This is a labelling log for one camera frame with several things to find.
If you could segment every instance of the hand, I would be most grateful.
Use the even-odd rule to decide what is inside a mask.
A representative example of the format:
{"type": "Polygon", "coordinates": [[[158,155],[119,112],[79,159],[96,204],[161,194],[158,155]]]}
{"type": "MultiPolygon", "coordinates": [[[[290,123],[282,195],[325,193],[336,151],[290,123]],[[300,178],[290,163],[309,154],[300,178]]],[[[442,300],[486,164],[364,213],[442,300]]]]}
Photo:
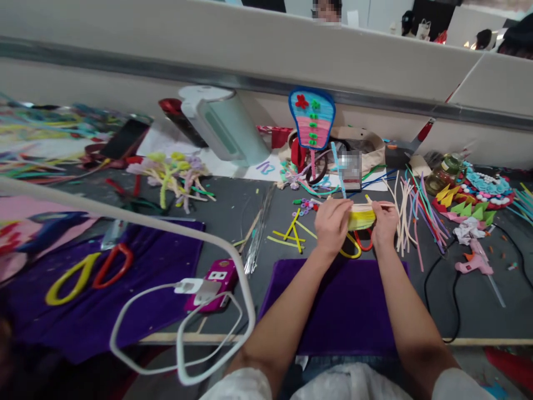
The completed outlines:
{"type": "Polygon", "coordinates": [[[317,249],[335,257],[348,232],[348,218],[354,202],[349,199],[327,199],[318,208],[315,218],[317,249]]]}
{"type": "Polygon", "coordinates": [[[376,226],[372,230],[374,247],[376,250],[386,246],[394,247],[394,235],[400,221],[396,207],[390,202],[372,202],[372,209],[376,214],[376,226]]]}

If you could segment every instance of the mobile phone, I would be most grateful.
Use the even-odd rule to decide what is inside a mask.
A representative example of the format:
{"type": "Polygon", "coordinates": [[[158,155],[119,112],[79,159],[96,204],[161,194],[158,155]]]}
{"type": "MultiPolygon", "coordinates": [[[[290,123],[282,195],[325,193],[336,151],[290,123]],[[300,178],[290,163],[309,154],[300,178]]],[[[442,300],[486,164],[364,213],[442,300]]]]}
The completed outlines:
{"type": "Polygon", "coordinates": [[[144,122],[129,119],[100,150],[100,154],[112,160],[120,160],[133,155],[149,128],[150,125],[144,122]]]}

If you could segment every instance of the table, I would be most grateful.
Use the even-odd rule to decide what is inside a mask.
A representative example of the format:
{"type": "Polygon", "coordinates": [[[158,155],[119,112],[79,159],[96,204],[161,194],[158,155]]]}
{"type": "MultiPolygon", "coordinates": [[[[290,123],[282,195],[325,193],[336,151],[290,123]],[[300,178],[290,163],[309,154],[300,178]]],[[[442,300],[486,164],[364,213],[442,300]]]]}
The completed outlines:
{"type": "MultiPolygon", "coordinates": [[[[57,188],[70,193],[84,193],[87,198],[119,205],[112,188],[104,184],[104,180],[108,177],[113,178],[126,189],[133,188],[133,176],[116,170],[106,170],[88,177],[84,180],[83,185],[63,184],[58,185],[57,188]]],[[[190,215],[186,215],[181,208],[173,207],[170,216],[196,218],[198,221],[206,223],[206,232],[220,236],[230,242],[236,242],[246,235],[272,183],[210,177],[203,181],[203,185],[209,185],[208,190],[216,194],[216,202],[194,202],[190,215]]],[[[364,191],[352,199],[356,203],[363,203],[366,201],[364,199],[365,193],[369,194],[372,200],[391,200],[389,192],[372,191],[364,191]]],[[[143,180],[142,196],[158,202],[159,188],[151,188],[143,180]]],[[[284,258],[305,258],[313,248],[314,239],[302,229],[298,230],[299,234],[308,240],[303,255],[300,255],[295,248],[266,239],[272,230],[286,231],[291,222],[291,213],[298,207],[293,205],[292,201],[302,197],[309,198],[303,189],[298,191],[293,191],[290,188],[285,188],[282,191],[275,189],[260,244],[257,268],[249,277],[256,314],[259,312],[267,292],[274,263],[284,258]]],[[[444,217],[443,220],[448,229],[457,226],[444,217]]],[[[314,212],[300,217],[299,221],[314,231],[314,212]]],[[[531,256],[533,251],[529,250],[529,245],[533,240],[531,226],[509,211],[499,211],[496,214],[495,223],[508,231],[521,248],[527,270],[533,259],[531,256]]],[[[104,228],[104,223],[98,224],[90,233],[101,234],[104,228]]],[[[406,253],[403,260],[408,262],[411,281],[418,294],[423,298],[425,276],[433,262],[440,257],[440,252],[425,223],[419,224],[418,235],[426,272],[422,273],[420,270],[418,254],[415,249],[406,253]]],[[[479,272],[462,276],[457,285],[461,330],[458,339],[453,343],[455,345],[510,346],[533,344],[533,318],[531,318],[533,292],[520,271],[507,270],[512,262],[519,262],[519,256],[512,244],[502,240],[501,235],[501,232],[495,229],[491,237],[482,240],[482,245],[485,249],[488,246],[494,248],[494,254],[487,251],[487,255],[495,271],[494,280],[507,307],[502,308],[500,306],[489,280],[482,277],[479,272]],[[505,259],[501,259],[502,252],[506,253],[505,259]]],[[[455,278],[454,264],[457,261],[465,261],[462,255],[464,252],[470,252],[469,248],[454,245],[446,256],[447,259],[443,259],[439,263],[428,281],[431,312],[443,337],[450,337],[457,324],[457,315],[452,301],[452,283],[455,278]]],[[[205,243],[199,260],[197,276],[205,276],[214,260],[227,258],[227,256],[222,249],[205,243]]],[[[374,254],[373,252],[363,252],[361,258],[373,259],[374,254]]],[[[243,305],[244,301],[239,288],[236,289],[235,294],[239,303],[243,305]]],[[[198,316],[187,327],[184,339],[187,343],[195,344],[219,343],[224,339],[237,318],[238,311],[232,305],[221,314],[212,314],[208,318],[198,316]]],[[[237,334],[244,331],[246,324],[247,321],[243,318],[237,329],[237,334]]],[[[160,332],[151,334],[142,342],[146,344],[174,344],[177,329],[178,324],[173,324],[160,332]]]]}

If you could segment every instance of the pink felt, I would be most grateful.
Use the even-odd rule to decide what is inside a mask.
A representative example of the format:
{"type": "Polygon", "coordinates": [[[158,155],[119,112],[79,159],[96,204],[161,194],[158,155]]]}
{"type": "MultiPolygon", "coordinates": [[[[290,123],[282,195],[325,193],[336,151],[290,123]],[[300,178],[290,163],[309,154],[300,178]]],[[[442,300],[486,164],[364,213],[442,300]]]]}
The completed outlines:
{"type": "Polygon", "coordinates": [[[318,138],[316,140],[316,146],[318,149],[321,149],[326,146],[327,140],[328,140],[328,132],[331,127],[331,122],[325,121],[323,119],[311,119],[309,117],[296,117],[296,121],[298,122],[298,128],[300,130],[300,137],[302,144],[308,146],[309,141],[309,134],[316,133],[318,135],[318,138]],[[316,123],[316,128],[311,128],[309,126],[310,123],[316,123]]]}
{"type": "MultiPolygon", "coordinates": [[[[41,224],[28,220],[27,218],[45,212],[74,212],[83,211],[71,207],[65,207],[60,204],[35,200],[26,196],[13,196],[0,198],[0,222],[14,222],[19,221],[17,227],[12,233],[20,233],[20,239],[23,242],[28,241],[32,235],[37,233],[41,224]]],[[[72,239],[78,237],[87,229],[89,229],[99,218],[98,216],[89,215],[90,219],[84,223],[75,226],[68,231],[56,242],[54,245],[47,248],[37,257],[42,257],[46,253],[70,242],[72,239]]],[[[5,241],[5,238],[0,238],[0,246],[5,241]]],[[[13,276],[20,271],[26,263],[26,255],[19,253],[9,253],[0,256],[0,282],[13,276]]]]}

